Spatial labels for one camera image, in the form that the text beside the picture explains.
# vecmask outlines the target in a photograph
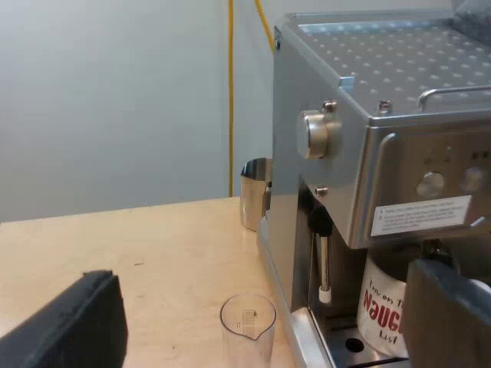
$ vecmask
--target screw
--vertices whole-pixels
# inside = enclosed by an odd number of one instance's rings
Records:
[[[392,101],[390,100],[381,100],[378,103],[378,112],[382,114],[391,113],[392,112]]]
[[[338,109],[338,102],[336,100],[326,100],[322,104],[322,109],[326,113],[335,113],[336,110]]]
[[[315,194],[319,197],[324,197],[328,194],[329,188],[327,186],[318,186],[315,188]]]

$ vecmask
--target white wall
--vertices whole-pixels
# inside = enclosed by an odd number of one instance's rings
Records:
[[[346,12],[397,8],[451,8],[450,0],[262,0],[271,29],[285,13]],[[272,157],[273,56],[254,0],[236,1],[234,193],[239,194],[242,165]]]
[[[0,221],[226,196],[226,1],[0,2]]]

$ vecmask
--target drain hole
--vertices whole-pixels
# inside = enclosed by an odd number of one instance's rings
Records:
[[[360,353],[365,348],[361,340],[356,339],[354,337],[350,337],[349,339],[346,339],[345,346],[346,349],[350,350],[352,353]]]

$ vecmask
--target drip tray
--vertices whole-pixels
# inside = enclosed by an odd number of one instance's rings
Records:
[[[325,319],[319,327],[336,368],[410,368],[407,359],[394,358],[372,349],[363,340],[354,318]]]

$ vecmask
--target yellow cable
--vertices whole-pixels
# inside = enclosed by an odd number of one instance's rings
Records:
[[[229,0],[229,197],[233,196],[233,0]]]
[[[275,53],[275,42],[273,41],[273,36],[271,34],[271,29],[269,28],[268,19],[264,15],[264,10],[262,10],[261,0],[254,0],[255,7],[258,9],[259,17],[261,18],[262,27],[264,27],[264,32],[266,33],[266,37],[268,38],[269,47],[271,48],[271,52]]]

